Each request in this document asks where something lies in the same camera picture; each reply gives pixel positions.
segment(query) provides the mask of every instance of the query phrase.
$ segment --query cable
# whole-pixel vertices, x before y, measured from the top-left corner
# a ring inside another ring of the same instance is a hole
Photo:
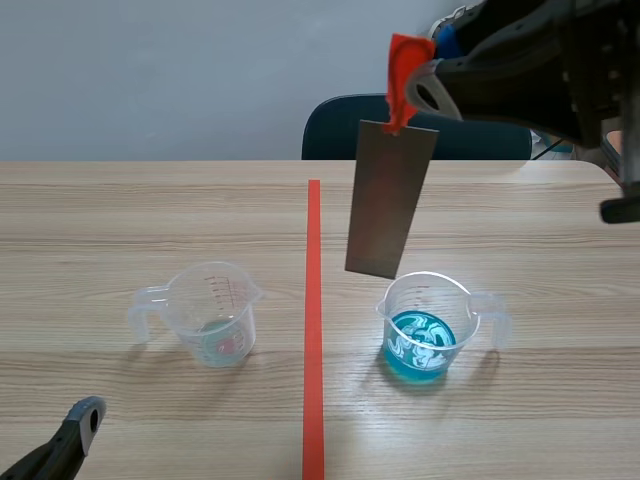
[[[539,159],[542,155],[544,155],[547,152],[550,152],[551,150],[553,150],[554,148],[556,148],[558,145],[560,145],[562,142],[564,142],[564,139],[560,139],[558,140],[556,143],[554,143],[553,145],[551,145],[549,148],[547,148],[545,151],[543,151],[542,153],[540,153],[539,155],[536,155],[535,157],[533,157],[531,160],[537,160]]]

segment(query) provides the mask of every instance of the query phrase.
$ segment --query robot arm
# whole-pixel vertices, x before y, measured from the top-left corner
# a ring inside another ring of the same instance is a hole
[[[518,123],[588,148],[600,145],[602,121],[622,116],[623,198],[601,215],[638,221],[639,22],[636,0],[486,0],[454,24],[462,56],[424,65],[406,97],[422,111]]]

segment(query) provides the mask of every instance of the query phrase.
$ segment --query plastic measuring cup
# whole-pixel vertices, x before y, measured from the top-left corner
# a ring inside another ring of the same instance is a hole
[[[505,347],[511,317],[494,294],[471,294],[434,272],[396,279],[376,311],[385,319],[383,351],[391,368],[411,381],[430,381],[447,371],[481,322],[493,322],[493,346]]]
[[[252,305],[262,296],[249,275],[226,262],[195,265],[168,284],[138,290],[129,309],[136,340],[150,340],[147,317],[158,313],[182,343],[211,367],[233,365],[256,340]]]

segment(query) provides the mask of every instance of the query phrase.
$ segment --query blue liquid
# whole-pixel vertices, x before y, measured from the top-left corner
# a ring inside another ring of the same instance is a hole
[[[435,347],[456,344],[449,325],[430,313],[402,312],[392,321],[407,337],[422,344]],[[456,354],[455,349],[437,351],[418,347],[400,337],[393,329],[383,347],[384,356],[394,373],[411,382],[430,382],[439,377],[447,371]]]

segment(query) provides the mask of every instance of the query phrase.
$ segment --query red rubber tip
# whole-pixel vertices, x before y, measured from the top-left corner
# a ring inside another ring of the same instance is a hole
[[[389,80],[387,103],[390,122],[383,126],[386,133],[397,134],[409,124],[418,110],[407,102],[405,86],[413,71],[423,63],[433,60],[436,44],[424,37],[413,37],[394,33],[389,49]]]

